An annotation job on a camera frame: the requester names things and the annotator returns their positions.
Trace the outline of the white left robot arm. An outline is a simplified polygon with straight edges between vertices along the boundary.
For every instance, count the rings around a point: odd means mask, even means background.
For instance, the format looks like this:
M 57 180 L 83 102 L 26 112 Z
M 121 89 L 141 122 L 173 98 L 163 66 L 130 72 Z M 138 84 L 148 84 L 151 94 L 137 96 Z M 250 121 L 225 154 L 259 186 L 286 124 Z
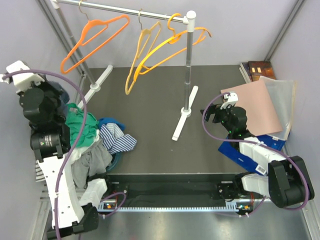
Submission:
M 14 84 L 23 115 L 29 121 L 30 147 L 43 172 L 52 208 L 51 229 L 46 237 L 60 240 L 96 230 L 101 198 L 109 198 L 114 187 L 99 175 L 78 198 L 69 160 L 75 145 L 70 143 L 66 125 L 64 89 L 53 86 L 47 76 L 70 82 L 60 74 L 30 69 L 21 60 L 8 65 L 0 80 Z

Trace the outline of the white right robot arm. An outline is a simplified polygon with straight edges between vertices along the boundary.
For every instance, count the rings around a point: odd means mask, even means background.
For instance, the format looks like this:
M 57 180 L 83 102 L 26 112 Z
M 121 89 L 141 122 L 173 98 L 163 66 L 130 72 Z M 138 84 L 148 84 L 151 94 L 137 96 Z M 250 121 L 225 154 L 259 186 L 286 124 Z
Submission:
M 233 180 L 233 192 L 245 198 L 251 192 L 271 199 L 279 208 L 312 200 L 315 191 L 304 160 L 299 156 L 285 157 L 269 147 L 247 128 L 247 113 L 242 107 L 211 104 L 200 110 L 203 121 L 213 116 L 228 131 L 219 152 L 244 168 Z

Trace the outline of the grey white garment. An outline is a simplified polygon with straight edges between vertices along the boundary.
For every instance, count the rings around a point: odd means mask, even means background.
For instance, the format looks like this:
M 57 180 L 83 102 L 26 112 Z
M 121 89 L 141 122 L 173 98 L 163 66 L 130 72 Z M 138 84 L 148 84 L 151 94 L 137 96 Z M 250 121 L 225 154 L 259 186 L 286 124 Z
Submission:
M 111 161 L 112 155 L 103 146 L 101 138 L 89 147 L 76 147 L 69 157 L 75 186 L 84 189 L 87 177 L 105 173 Z

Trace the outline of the silver white clothes rack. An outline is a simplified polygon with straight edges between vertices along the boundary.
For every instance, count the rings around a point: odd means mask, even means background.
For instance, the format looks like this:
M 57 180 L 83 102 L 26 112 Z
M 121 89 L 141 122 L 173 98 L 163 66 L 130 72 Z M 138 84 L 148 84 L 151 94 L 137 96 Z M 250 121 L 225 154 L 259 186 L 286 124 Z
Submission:
M 51 1 L 52 6 L 56 10 L 60 9 L 60 6 L 59 6 L 60 3 L 74 5 L 78 7 L 99 9 L 99 10 L 105 10 L 110 12 L 129 14 L 129 15 L 138 16 L 138 17 L 142 16 L 146 18 L 167 21 L 167 27 L 169 30 L 173 32 L 173 36 L 165 40 L 163 43 L 158 45 L 156 48 L 151 50 L 151 52 L 149 52 L 146 55 L 146 57 L 142 60 L 142 62 L 136 68 L 136 72 L 134 73 L 134 80 L 137 80 L 138 75 L 140 75 L 141 70 L 143 68 L 143 64 L 147 61 L 147 59 L 152 54 L 154 54 L 157 50 L 159 50 L 165 44 L 171 44 L 172 41 L 177 42 L 182 35 L 184 34 L 187 35 L 186 47 L 166 58 L 166 60 L 169 60 L 170 58 L 184 51 L 186 52 L 186 64 L 185 64 L 186 74 L 185 74 L 185 80 L 184 80 L 184 107 L 182 107 L 180 111 L 181 117 L 177 123 L 177 126 L 172 136 L 172 140 L 177 141 L 181 135 L 181 132 L 183 130 L 183 127 L 185 125 L 187 118 L 189 118 L 192 115 L 192 105 L 199 89 L 199 87 L 196 85 L 193 88 L 191 88 L 192 50 L 194 45 L 200 43 L 205 39 L 205 36 L 202 33 L 196 42 L 193 42 L 193 36 L 196 30 L 202 30 L 203 32 L 205 32 L 207 29 L 203 27 L 195 27 L 196 17 L 197 17 L 196 12 L 193 10 L 190 10 L 186 13 L 184 17 L 181 17 L 179 14 L 173 14 L 169 16 L 165 14 L 152 13 L 152 12 L 147 12 L 142 10 L 134 10 L 134 9 L 108 6 L 108 5 L 90 3 L 90 2 L 82 2 L 82 1 L 76 1 L 76 0 L 52 0 Z M 186 25 L 186 30 L 180 33 L 176 33 L 174 28 L 170 26 L 170 23 L 172 21 Z

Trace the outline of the blue white striped shirt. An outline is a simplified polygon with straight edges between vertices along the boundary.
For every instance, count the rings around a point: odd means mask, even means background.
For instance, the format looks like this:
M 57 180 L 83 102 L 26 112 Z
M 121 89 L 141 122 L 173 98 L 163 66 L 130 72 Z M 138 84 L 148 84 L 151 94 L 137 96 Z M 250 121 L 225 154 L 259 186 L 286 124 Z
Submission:
M 115 123 L 102 124 L 99 136 L 102 139 L 102 145 L 111 155 L 133 151 L 137 145 L 137 140 L 130 134 L 124 134 Z

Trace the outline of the blue clipboard folder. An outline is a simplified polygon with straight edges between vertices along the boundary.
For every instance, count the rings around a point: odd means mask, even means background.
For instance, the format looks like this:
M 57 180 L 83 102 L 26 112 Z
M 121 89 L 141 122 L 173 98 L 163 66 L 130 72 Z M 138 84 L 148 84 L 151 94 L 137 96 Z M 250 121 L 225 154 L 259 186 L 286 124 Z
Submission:
M 274 150 L 281 151 L 285 141 L 269 135 L 249 137 L 247 140 L 254 142 L 254 144 L 237 142 L 235 144 L 236 147 L 233 147 L 232 142 L 224 141 L 218 151 L 248 172 L 262 176 L 268 174 L 268 164 L 271 161 L 285 159 L 279 153 L 265 148 L 265 146 L 268 146 Z

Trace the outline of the green garment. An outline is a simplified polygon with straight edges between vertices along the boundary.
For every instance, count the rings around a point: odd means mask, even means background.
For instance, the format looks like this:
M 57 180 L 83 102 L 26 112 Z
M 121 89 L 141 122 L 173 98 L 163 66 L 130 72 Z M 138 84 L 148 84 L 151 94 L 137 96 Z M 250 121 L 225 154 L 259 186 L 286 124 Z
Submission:
M 84 117 L 85 112 L 75 103 L 67 104 L 67 117 L 65 124 L 69 127 L 71 146 L 75 143 L 78 134 L 82 129 Z M 97 136 L 97 130 L 98 121 L 90 112 L 88 112 L 86 114 L 84 127 L 76 147 L 90 147 L 94 143 L 94 140 Z

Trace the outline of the translucent plastic folder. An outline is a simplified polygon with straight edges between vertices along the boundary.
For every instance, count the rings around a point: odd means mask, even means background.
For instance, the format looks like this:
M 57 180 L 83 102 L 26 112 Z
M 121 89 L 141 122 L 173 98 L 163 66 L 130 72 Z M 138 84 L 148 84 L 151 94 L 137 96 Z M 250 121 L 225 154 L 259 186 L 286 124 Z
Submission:
M 282 126 L 282 131 L 270 133 L 269 136 L 286 141 L 294 119 L 297 82 L 294 80 L 275 80 L 266 76 L 260 76 L 259 80 L 264 82 Z

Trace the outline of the pink folder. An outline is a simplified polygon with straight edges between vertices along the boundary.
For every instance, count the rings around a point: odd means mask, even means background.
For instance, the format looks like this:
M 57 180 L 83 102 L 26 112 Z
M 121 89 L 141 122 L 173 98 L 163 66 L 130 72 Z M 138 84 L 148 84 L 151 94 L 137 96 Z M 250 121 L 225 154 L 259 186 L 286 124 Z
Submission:
M 237 107 L 246 110 L 247 129 L 255 136 L 278 133 L 283 130 L 280 119 L 263 80 L 222 89 L 221 93 L 235 92 Z

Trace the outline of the navy blue tank top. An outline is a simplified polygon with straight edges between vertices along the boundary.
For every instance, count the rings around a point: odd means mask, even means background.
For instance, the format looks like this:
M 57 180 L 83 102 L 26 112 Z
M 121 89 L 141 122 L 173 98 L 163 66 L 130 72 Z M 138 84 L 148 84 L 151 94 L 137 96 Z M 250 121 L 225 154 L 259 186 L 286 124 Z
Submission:
M 68 92 L 58 82 L 49 81 L 49 83 L 61 93 L 60 100 L 63 104 L 66 105 L 70 101 L 70 96 Z

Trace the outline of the brown book stack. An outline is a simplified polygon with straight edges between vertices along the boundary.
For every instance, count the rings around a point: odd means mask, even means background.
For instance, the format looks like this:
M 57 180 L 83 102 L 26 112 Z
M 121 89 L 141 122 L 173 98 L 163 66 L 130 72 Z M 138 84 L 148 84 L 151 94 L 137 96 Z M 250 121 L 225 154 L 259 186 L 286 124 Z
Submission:
M 246 83 L 258 81 L 260 76 L 274 80 L 276 79 L 270 61 L 241 62 L 239 65 L 239 70 Z

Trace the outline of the black white striped shirt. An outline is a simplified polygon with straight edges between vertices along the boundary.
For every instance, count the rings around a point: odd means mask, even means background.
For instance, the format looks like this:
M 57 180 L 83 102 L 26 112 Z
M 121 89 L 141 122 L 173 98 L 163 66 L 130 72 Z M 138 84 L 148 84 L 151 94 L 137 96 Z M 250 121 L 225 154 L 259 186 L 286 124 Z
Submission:
M 43 182 L 45 180 L 46 180 L 46 178 L 44 176 L 42 169 L 39 166 L 38 161 L 35 161 L 35 181 L 36 182 Z

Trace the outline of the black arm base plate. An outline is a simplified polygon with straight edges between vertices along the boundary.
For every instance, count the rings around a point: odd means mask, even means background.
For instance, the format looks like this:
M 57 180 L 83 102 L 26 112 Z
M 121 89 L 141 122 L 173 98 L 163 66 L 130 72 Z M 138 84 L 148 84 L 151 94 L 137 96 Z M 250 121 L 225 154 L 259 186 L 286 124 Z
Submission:
M 237 192 L 234 173 L 108 174 L 108 193 L 123 192 L 125 207 L 211 207 L 249 199 Z

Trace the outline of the blue laundry basin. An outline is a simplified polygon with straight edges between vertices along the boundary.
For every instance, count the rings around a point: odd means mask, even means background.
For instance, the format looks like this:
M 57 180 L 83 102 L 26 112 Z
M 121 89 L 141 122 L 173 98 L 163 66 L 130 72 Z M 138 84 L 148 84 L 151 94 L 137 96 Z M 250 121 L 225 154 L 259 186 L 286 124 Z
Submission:
M 111 170 L 113 170 L 117 166 L 121 158 L 122 158 L 121 152 L 117 152 L 113 154 L 110 164 L 106 167 L 106 171 L 110 172 Z

